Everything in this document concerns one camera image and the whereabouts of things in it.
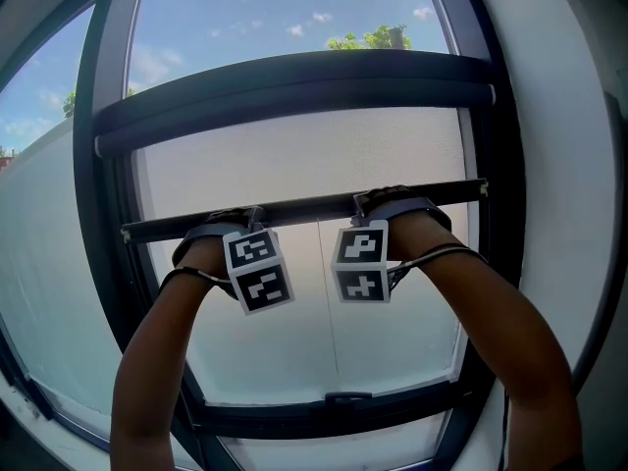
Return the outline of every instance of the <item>blue sky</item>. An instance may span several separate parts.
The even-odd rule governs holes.
[[[0,93],[0,145],[23,149],[63,121],[91,10],[53,36]],[[325,50],[332,37],[407,25],[413,49],[447,52],[431,0],[142,0],[129,83],[143,90],[251,59]]]

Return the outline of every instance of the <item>marker cube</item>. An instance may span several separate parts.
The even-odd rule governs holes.
[[[332,274],[341,302],[391,301],[386,263],[388,248],[389,223],[386,220],[339,231]]]
[[[227,273],[244,314],[294,301],[277,234],[270,229],[223,236]]]

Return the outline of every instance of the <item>person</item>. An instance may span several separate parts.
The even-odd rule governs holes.
[[[436,246],[458,242],[424,211],[390,220],[391,260],[415,260]],[[222,241],[209,237],[194,242],[180,266],[223,279]],[[485,262],[468,253],[450,253],[421,270],[444,296],[510,397],[508,469],[584,469],[571,372],[534,305]],[[175,468],[171,420],[192,324],[210,289],[210,283],[188,274],[173,277],[135,332],[114,387],[114,471]]]

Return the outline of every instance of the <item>person's left hand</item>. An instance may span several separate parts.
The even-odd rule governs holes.
[[[225,250],[221,237],[205,237],[196,240],[178,267],[191,267],[218,279],[227,279]]]

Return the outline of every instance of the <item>clear glass pane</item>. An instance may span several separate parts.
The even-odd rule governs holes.
[[[145,218],[465,178],[453,109],[286,117],[186,136],[135,156]],[[466,241],[466,205],[445,210]],[[278,229],[295,303],[245,316],[221,290],[210,292],[188,351],[208,402],[306,402],[329,391],[388,393],[455,377],[465,344],[458,321],[419,271],[389,305],[340,304],[329,266],[338,229],[347,225]],[[177,244],[151,244],[160,279],[172,270]]]
[[[318,440],[223,443],[244,471],[388,471],[434,456],[441,413],[392,428]]]
[[[12,149],[24,150],[74,114],[80,54],[91,13],[92,8],[87,9],[60,29],[0,92],[0,146],[7,155]]]
[[[3,333],[55,408],[109,438],[122,353],[80,233],[69,118],[0,172]],[[173,441],[177,462],[199,469]]]
[[[457,113],[450,108],[283,117],[199,132],[135,155],[146,220],[465,179]]]
[[[142,0],[130,87],[282,54],[390,48],[396,26],[406,49],[447,52],[432,0]]]

